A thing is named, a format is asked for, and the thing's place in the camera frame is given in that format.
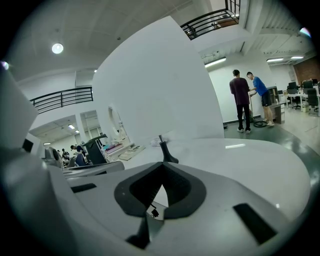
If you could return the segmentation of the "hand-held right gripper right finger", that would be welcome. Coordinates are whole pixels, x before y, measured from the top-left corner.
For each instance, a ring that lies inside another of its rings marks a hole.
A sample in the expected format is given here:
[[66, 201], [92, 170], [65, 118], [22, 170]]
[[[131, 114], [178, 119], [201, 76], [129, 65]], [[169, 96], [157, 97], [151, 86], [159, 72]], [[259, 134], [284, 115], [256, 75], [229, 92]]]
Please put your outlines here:
[[206, 190], [199, 207], [183, 218], [166, 219], [149, 251], [157, 256], [271, 255], [285, 241], [291, 221], [273, 204], [239, 182], [176, 163]]

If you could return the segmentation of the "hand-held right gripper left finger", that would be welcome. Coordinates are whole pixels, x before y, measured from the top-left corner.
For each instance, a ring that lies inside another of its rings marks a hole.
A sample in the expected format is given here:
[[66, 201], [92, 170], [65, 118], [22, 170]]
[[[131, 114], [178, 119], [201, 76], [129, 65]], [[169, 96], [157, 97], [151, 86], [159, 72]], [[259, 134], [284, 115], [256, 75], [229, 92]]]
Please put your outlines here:
[[162, 162], [106, 174], [67, 179], [81, 205], [107, 234], [93, 241], [105, 246], [106, 256], [161, 256], [151, 247], [147, 209], [163, 175]]

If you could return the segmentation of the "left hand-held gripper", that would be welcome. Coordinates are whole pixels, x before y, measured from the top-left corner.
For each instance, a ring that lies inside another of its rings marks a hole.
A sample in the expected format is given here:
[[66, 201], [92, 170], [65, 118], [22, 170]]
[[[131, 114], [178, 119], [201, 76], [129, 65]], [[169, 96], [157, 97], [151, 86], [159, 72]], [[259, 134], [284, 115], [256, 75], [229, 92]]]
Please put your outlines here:
[[[8, 71], [0, 71], [0, 253], [72, 256], [75, 239], [53, 190], [49, 169], [23, 149], [37, 116]], [[125, 170], [121, 161], [70, 167], [67, 179]]]

